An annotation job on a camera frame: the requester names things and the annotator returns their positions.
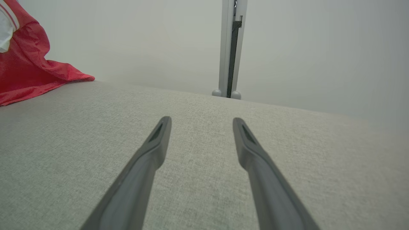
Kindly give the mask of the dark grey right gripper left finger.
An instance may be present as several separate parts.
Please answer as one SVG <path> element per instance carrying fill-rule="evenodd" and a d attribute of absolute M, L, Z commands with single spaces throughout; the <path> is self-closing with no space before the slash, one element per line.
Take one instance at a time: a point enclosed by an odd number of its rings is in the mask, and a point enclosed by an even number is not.
<path fill-rule="evenodd" d="M 82 225 L 82 230 L 141 230 L 155 172 L 165 161 L 172 119 L 162 117 Z"/>

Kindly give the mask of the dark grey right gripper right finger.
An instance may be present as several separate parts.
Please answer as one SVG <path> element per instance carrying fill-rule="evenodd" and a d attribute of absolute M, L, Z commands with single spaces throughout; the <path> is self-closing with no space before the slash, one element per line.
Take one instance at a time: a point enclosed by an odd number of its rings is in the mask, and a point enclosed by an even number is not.
<path fill-rule="evenodd" d="M 318 230 L 310 213 L 241 118 L 233 119 L 239 163 L 248 173 L 261 230 Z"/>

